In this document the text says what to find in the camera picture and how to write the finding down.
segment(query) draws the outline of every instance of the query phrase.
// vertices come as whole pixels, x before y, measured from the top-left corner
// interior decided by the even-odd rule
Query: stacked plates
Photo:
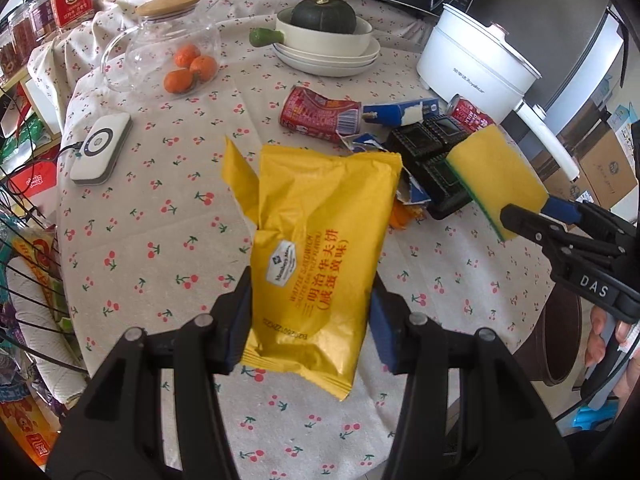
[[[322,54],[309,54],[275,43],[273,48],[276,56],[296,70],[314,75],[329,77],[345,77],[360,74],[372,68],[380,55],[380,44],[375,38],[371,38],[369,46],[360,55],[355,57],[323,56]]]

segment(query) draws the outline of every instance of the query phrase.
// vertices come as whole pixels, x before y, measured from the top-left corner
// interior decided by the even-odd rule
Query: green pumpkin
[[[322,32],[353,34],[356,13],[342,0],[302,0],[291,13],[291,25]]]

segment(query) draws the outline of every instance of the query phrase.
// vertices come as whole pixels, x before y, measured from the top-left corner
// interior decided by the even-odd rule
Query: white electric hot pot
[[[538,107],[534,111],[523,100],[542,76],[505,35],[500,25],[485,27],[445,4],[418,61],[421,83],[446,101],[456,94],[464,96],[496,123],[515,111],[574,181],[580,174],[578,165],[543,122],[544,112]]]

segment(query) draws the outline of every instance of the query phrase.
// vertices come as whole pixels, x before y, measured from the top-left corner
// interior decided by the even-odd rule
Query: white tablecloth
[[[298,0],[202,0],[202,11],[220,22],[222,72],[207,92],[142,102],[107,90],[94,70],[109,40],[134,23],[140,1],[100,0],[105,10],[93,23],[41,47],[30,62],[65,121],[64,144],[84,139],[102,115],[126,110],[133,120],[105,184],[75,186],[68,176],[74,156],[59,161],[65,290],[92,373],[127,327],[178,328],[232,290],[248,264],[250,230],[220,178],[225,136],[257,171],[266,143],[344,152],[278,124],[293,84],[365,103],[427,95],[415,65],[431,25],[386,4],[347,0],[376,28],[382,58],[360,76],[336,79],[292,70],[271,47],[248,43],[251,28]],[[378,270],[412,309],[450,330],[490,326],[512,351],[531,332],[552,286],[540,250],[522,238],[498,243],[475,204],[444,221],[390,229]],[[255,479],[359,478],[388,455],[404,389],[404,378],[380,363],[370,335],[344,402],[299,376],[242,366],[216,383],[240,475]],[[165,447],[168,463],[177,465],[170,377],[163,387]],[[455,381],[451,389],[455,396]]]

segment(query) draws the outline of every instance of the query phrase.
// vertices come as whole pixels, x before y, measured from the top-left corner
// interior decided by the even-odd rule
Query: pot handle
[[[107,67],[107,60],[108,60],[109,54],[113,50],[113,47],[115,47],[116,44],[122,38],[124,38],[126,35],[131,34],[132,32],[135,32],[136,30],[138,30],[138,26],[137,25],[135,25],[133,27],[129,27],[124,32],[121,32],[120,34],[118,34],[115,38],[113,38],[110,41],[110,43],[107,45],[107,48],[104,49],[104,53],[102,54],[102,59],[100,60],[100,73],[102,74],[102,78],[104,79],[104,82],[106,83],[106,85],[113,91],[116,91],[116,92],[131,92],[133,90],[133,85],[132,84],[127,84],[127,85],[125,85],[125,84],[113,84],[111,81],[109,81],[109,78],[107,77],[106,67]]]
[[[574,182],[580,176],[580,168],[548,126],[543,123],[542,119],[524,101],[520,101],[513,110],[531,129],[535,136],[540,139],[540,142],[542,142],[547,151],[556,160],[558,166],[564,171],[567,178],[571,182]]]
[[[282,31],[272,28],[254,28],[249,32],[249,43],[254,47],[267,46],[272,43],[284,44],[284,34]]]

